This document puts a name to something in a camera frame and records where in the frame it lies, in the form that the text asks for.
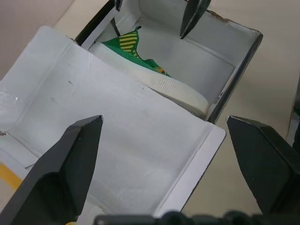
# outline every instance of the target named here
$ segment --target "beige table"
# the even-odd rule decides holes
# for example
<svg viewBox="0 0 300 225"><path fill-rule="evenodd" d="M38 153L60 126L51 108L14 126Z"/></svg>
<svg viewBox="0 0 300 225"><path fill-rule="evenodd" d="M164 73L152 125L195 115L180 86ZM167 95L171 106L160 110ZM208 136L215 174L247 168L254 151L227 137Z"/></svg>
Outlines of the beige table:
<svg viewBox="0 0 300 225"><path fill-rule="evenodd" d="M106 2L75 0L54 27L75 38ZM211 9L264 35L217 126L227 129L226 117L236 115L266 123L285 138L299 79L300 1L213 0ZM183 212L221 216L228 210L260 211L240 172L227 132Z"/></svg>

